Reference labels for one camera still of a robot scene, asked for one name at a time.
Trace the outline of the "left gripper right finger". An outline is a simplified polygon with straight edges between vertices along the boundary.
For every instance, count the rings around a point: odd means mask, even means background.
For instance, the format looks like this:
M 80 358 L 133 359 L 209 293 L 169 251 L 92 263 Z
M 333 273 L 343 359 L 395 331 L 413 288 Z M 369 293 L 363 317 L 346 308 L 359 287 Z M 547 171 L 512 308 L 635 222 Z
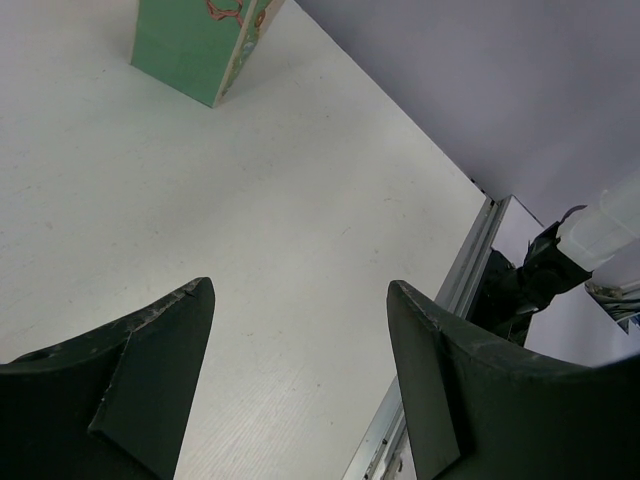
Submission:
M 585 367 L 391 282 L 388 328 L 420 479 L 635 479 L 639 360 Z

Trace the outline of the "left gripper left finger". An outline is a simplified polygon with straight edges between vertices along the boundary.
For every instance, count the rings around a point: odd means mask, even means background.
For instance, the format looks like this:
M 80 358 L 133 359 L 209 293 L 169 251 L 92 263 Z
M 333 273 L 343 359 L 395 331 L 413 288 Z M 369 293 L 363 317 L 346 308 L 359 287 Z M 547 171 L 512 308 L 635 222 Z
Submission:
M 4 479 L 171 479 L 204 360 L 213 283 L 1 366 Z

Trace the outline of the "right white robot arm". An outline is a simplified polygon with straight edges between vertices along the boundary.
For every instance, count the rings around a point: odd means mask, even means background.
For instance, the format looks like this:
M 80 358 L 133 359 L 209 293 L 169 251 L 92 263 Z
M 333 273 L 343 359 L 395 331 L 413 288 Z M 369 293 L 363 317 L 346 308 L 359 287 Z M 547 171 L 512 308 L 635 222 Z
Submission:
M 639 173 L 634 172 L 535 238 L 518 269 L 527 307 L 545 309 L 638 239 Z

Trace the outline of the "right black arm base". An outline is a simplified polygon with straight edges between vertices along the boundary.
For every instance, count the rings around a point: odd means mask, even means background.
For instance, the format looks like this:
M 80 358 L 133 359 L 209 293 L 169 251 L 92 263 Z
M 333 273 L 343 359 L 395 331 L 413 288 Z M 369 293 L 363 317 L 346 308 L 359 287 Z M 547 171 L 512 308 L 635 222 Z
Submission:
M 535 313 L 554 296 L 553 271 L 520 272 L 502 253 L 490 250 L 467 320 L 523 347 Z

